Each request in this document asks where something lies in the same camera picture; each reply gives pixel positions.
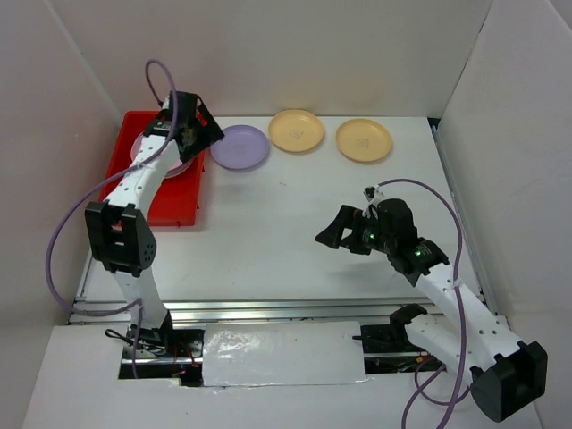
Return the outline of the pink plate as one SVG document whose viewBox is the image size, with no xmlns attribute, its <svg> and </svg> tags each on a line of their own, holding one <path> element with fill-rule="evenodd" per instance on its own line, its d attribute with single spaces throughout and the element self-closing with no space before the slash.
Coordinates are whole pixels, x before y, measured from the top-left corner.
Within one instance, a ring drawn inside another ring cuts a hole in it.
<svg viewBox="0 0 572 429">
<path fill-rule="evenodd" d="M 133 141 L 133 144 L 130 148 L 131 161 L 134 161 L 139 152 L 141 151 L 141 143 L 143 138 L 144 138 L 143 134 L 140 133 Z M 188 161 L 187 163 L 184 164 L 181 160 L 178 160 L 164 177 L 166 179 L 174 178 L 185 172 L 191 166 L 191 164 L 192 161 Z"/>
</svg>

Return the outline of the purple plate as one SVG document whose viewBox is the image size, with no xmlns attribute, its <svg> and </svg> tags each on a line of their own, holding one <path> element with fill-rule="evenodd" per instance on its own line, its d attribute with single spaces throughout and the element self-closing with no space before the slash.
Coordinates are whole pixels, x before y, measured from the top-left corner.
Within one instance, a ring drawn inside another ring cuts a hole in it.
<svg viewBox="0 0 572 429">
<path fill-rule="evenodd" d="M 239 124 L 223 129 L 223 138 L 211 146 L 211 157 L 230 170 L 248 170 L 262 163 L 269 152 L 266 135 L 258 128 Z"/>
</svg>

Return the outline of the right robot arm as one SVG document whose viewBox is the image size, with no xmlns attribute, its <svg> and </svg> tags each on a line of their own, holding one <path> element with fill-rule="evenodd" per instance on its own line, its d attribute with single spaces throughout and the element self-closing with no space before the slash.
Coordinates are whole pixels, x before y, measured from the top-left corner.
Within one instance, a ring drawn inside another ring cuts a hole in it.
<svg viewBox="0 0 572 429">
<path fill-rule="evenodd" d="M 375 199 L 365 210 L 343 205 L 315 239 L 353 254 L 385 254 L 394 270 L 433 302 L 447 323 L 408 305 L 391 315 L 391 344 L 402 350 L 418 346 L 441 361 L 460 376 L 489 419 L 502 422 L 545 393 L 546 350 L 518 337 L 466 284 L 454 280 L 447 256 L 418 235 L 405 201 Z"/>
</svg>

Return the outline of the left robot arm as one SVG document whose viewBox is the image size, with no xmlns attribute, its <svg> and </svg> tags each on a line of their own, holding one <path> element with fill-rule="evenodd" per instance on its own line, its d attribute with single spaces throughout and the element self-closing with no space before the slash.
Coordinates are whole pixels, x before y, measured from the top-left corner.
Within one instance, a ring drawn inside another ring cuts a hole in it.
<svg viewBox="0 0 572 429">
<path fill-rule="evenodd" d="M 101 202 L 86 206 L 92 256 L 102 263 L 132 306 L 132 343 L 144 343 L 158 357 L 176 346 L 169 310 L 159 297 L 152 264 L 156 238 L 148 212 L 167 173 L 223 138 L 202 98 L 177 91 L 141 133 L 139 151 L 119 184 Z"/>
</svg>

